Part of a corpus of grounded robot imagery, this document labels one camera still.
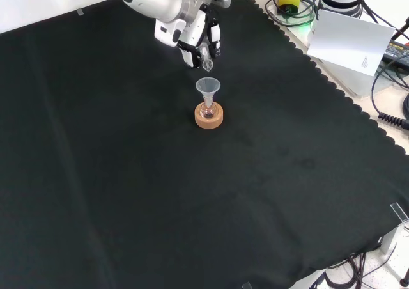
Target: white card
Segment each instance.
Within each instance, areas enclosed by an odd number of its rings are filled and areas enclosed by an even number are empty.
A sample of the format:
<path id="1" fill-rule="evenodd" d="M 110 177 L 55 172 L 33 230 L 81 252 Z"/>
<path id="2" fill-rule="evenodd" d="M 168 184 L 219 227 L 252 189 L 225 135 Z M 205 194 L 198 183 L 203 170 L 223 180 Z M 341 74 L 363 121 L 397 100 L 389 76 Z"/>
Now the white card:
<path id="1" fill-rule="evenodd" d="M 318 19 L 307 54 L 373 76 L 394 29 L 326 10 Z"/>

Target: black tablecloth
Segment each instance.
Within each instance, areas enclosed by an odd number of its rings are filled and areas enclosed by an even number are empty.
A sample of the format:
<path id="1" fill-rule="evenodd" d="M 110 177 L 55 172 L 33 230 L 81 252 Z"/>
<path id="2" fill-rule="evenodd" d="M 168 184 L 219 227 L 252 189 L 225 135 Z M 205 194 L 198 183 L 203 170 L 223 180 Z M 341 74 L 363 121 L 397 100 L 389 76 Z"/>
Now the black tablecloth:
<path id="1" fill-rule="evenodd" d="M 209 74 L 120 0 L 84 11 L 0 36 L 1 288 L 287 289 L 409 209 L 403 149 L 250 0 Z"/>

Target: cable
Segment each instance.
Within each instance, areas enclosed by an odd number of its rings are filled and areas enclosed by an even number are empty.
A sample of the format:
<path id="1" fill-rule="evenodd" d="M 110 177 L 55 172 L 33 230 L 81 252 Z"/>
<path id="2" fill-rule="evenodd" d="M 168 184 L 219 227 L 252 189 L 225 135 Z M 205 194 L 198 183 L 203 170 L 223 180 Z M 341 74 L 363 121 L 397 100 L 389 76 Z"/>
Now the cable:
<path id="1" fill-rule="evenodd" d="M 275 5 L 275 7 L 277 8 L 277 12 L 280 12 L 284 15 L 284 18 L 294 18 L 294 19 L 304 19 L 306 17 L 309 17 L 309 20 L 305 21 L 305 22 L 299 22 L 298 24 L 286 24 L 283 23 L 277 16 L 275 16 L 273 13 L 270 12 L 270 10 L 268 9 L 268 4 L 273 2 L 273 4 Z M 307 25 L 310 24 L 316 15 L 316 12 L 318 10 L 317 5 L 315 4 L 315 0 L 301 0 L 301 2 L 305 2 L 307 3 L 307 7 L 302 10 L 301 12 L 296 12 L 296 13 L 290 13 L 289 11 L 283 10 L 279 7 L 278 3 L 276 0 L 269 0 L 267 1 L 266 5 L 265 5 L 265 10 L 268 14 L 268 16 L 271 17 L 272 20 L 274 20 L 276 23 L 278 23 L 279 25 L 282 25 L 284 27 L 300 27 L 303 25 Z"/>
<path id="2" fill-rule="evenodd" d="M 379 267 L 377 267 L 376 269 L 372 270 L 371 272 L 368 272 L 367 274 L 365 274 L 364 276 L 362 276 L 362 278 L 372 274 L 373 272 L 379 270 L 380 268 L 382 268 L 384 265 L 386 265 L 386 263 L 390 260 L 390 257 L 392 257 L 392 255 L 395 253 L 397 244 L 395 244 L 395 247 L 393 249 L 393 251 L 391 252 L 391 254 L 389 255 L 389 257 L 385 260 L 385 262 L 383 264 L 381 264 Z"/>
<path id="3" fill-rule="evenodd" d="M 352 257 L 348 258 L 348 263 L 350 264 L 353 274 L 352 278 L 343 284 L 337 284 L 331 281 L 327 275 L 327 273 L 324 273 L 325 275 L 325 280 L 327 281 L 327 284 L 329 287 L 334 288 L 334 289 L 349 289 L 352 288 L 352 286 L 357 282 L 357 278 L 355 277 L 356 275 L 359 274 L 360 268 L 357 267 L 357 264 L 355 263 L 354 259 Z M 360 267 L 362 266 L 362 257 L 360 256 Z"/>
<path id="4" fill-rule="evenodd" d="M 359 256 L 359 254 L 352 254 L 351 255 L 352 259 L 356 259 L 358 256 Z M 348 262 L 348 259 L 345 259 L 345 260 L 341 261 L 340 263 L 338 263 L 337 265 L 330 266 L 329 268 L 327 268 L 327 270 L 332 270 L 332 269 L 342 267 L 347 262 Z"/>
<path id="5" fill-rule="evenodd" d="M 395 74 L 397 75 L 397 77 L 400 79 L 400 81 L 402 81 L 402 83 L 404 84 L 404 87 L 409 89 L 409 85 L 406 83 L 406 81 L 403 79 L 401 73 L 399 73 L 398 68 L 395 66 Z"/>
<path id="6" fill-rule="evenodd" d="M 369 16 L 371 16 L 371 14 L 373 14 L 374 16 L 378 17 L 380 20 L 382 20 L 384 23 L 386 23 L 388 26 L 394 28 L 400 35 L 403 35 L 405 38 L 408 39 L 409 41 L 409 36 L 407 36 L 406 34 L 404 34 L 402 31 L 400 31 L 397 27 L 393 26 L 390 22 L 388 22 L 387 20 L 383 19 L 382 17 L 380 17 L 377 13 L 375 13 L 370 7 L 368 7 L 368 5 L 365 3 L 365 1 L 362 2 L 362 5 L 365 5 L 365 10 L 366 12 L 368 12 Z"/>
<path id="7" fill-rule="evenodd" d="M 372 85 L 372 89 L 371 89 L 371 101 L 372 101 L 372 105 L 373 105 L 374 109 L 375 109 L 376 112 L 379 114 L 379 116 L 378 116 L 379 119 L 381 119 L 381 120 L 383 120 L 383 121 L 386 121 L 387 123 L 390 123 L 391 125 L 395 125 L 395 126 L 397 126 L 397 127 L 401 127 L 402 129 L 409 130 L 409 120 L 404 120 L 404 119 L 401 119 L 401 118 L 396 118 L 395 116 L 391 116 L 391 115 L 389 115 L 389 114 L 380 112 L 379 109 L 378 109 L 378 107 L 376 106 L 375 100 L 374 100 L 374 98 L 373 98 L 373 91 L 374 91 L 374 89 L 375 89 L 375 84 L 376 84 L 376 82 L 378 81 L 379 76 L 381 76 L 381 74 L 382 74 L 383 72 L 385 72 L 385 69 L 386 69 L 386 68 L 390 67 L 392 64 L 396 63 L 396 62 L 399 61 L 400 59 L 403 59 L 403 58 L 406 58 L 406 57 L 409 57 L 409 54 L 405 54 L 404 56 L 400 56 L 400 57 L 398 57 L 398 58 L 396 58 L 396 59 L 393 59 L 393 60 L 392 60 L 391 62 L 389 62 L 387 65 L 381 66 L 381 71 L 378 72 L 378 75 L 375 77 L 375 80 L 374 80 L 373 85 Z"/>

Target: round wooden base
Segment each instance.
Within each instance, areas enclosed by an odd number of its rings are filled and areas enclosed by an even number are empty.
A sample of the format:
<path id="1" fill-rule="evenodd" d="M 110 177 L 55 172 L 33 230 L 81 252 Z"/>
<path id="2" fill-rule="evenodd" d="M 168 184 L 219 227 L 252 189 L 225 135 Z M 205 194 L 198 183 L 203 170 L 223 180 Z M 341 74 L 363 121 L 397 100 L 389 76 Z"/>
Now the round wooden base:
<path id="1" fill-rule="evenodd" d="M 217 115 L 214 118 L 202 118 L 200 115 L 200 108 L 203 103 L 197 105 L 194 111 L 194 118 L 196 120 L 196 124 L 203 129 L 214 129 L 218 126 L 222 125 L 223 122 L 223 108 L 221 105 L 215 102 L 215 106 L 217 107 Z"/>

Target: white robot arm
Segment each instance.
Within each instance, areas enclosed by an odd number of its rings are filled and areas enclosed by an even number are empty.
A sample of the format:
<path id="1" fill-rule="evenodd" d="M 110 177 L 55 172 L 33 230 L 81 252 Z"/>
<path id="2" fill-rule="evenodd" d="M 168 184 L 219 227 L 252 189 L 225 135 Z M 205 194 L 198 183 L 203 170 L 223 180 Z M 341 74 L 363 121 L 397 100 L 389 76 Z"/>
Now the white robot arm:
<path id="1" fill-rule="evenodd" d="M 156 19 L 155 38 L 178 47 L 191 68 L 210 71 L 220 55 L 220 27 L 211 5 L 229 8 L 231 0 L 123 0 L 135 11 Z"/>

